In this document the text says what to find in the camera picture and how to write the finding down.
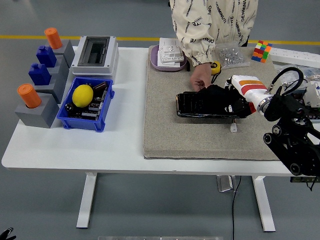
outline gray block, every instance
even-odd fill
[[[38,93],[41,104],[36,108],[28,108],[25,103],[19,104],[15,113],[26,126],[49,129],[59,111],[55,98],[48,93]]]
[[[50,75],[52,74],[60,74],[62,78],[67,81],[69,75],[68,64],[63,55],[56,55],[56,63],[54,67],[47,67],[47,70]]]
[[[57,55],[55,66],[48,67],[47,69],[51,75],[49,85],[35,85],[34,89],[37,93],[52,94],[56,103],[60,104],[69,74],[65,58],[62,55]]]
[[[34,89],[37,93],[52,95],[55,102],[60,104],[65,92],[65,87],[66,82],[55,73],[51,76],[49,85],[35,85]]]
[[[55,55],[63,55],[68,68],[70,68],[72,61],[75,57],[75,51],[72,47],[71,41],[69,39],[61,39],[62,47],[58,49],[52,49]]]

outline blue plastic bin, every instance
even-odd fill
[[[65,105],[67,103],[72,102],[72,95],[75,89],[83,84],[92,84],[92,86],[96,86],[106,82],[108,85],[108,91],[106,93],[105,99],[102,104],[102,109],[99,115],[98,120],[89,120],[89,119],[79,119],[79,118],[71,118],[68,117],[68,112],[65,109]],[[87,130],[95,130],[96,132],[103,132],[105,129],[105,120],[107,116],[107,111],[111,102],[111,99],[114,98],[115,92],[112,90],[113,81],[110,79],[101,79],[101,78],[94,78],[94,77],[76,77],[71,87],[60,107],[60,110],[56,116],[57,119],[60,119],[63,123],[63,127],[65,129],[87,129]]]

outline red stripe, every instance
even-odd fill
[[[246,92],[252,89],[267,89],[267,88],[264,85],[251,84],[251,85],[245,85],[243,88],[241,88],[241,92],[243,95],[245,95]]]
[[[256,112],[255,105],[252,102],[249,102],[249,107],[252,114]]]
[[[254,52],[256,52],[258,54],[264,54],[265,51],[261,50],[260,48],[255,48]]]

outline printed jacket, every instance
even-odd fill
[[[247,41],[258,0],[170,0],[170,6],[180,47],[197,66],[214,61],[216,43]]]

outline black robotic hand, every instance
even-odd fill
[[[1,233],[0,240],[13,240],[13,239],[15,239],[16,236],[11,236],[11,237],[7,238],[13,230],[14,230],[13,227],[9,227],[7,230],[5,230],[3,233]]]

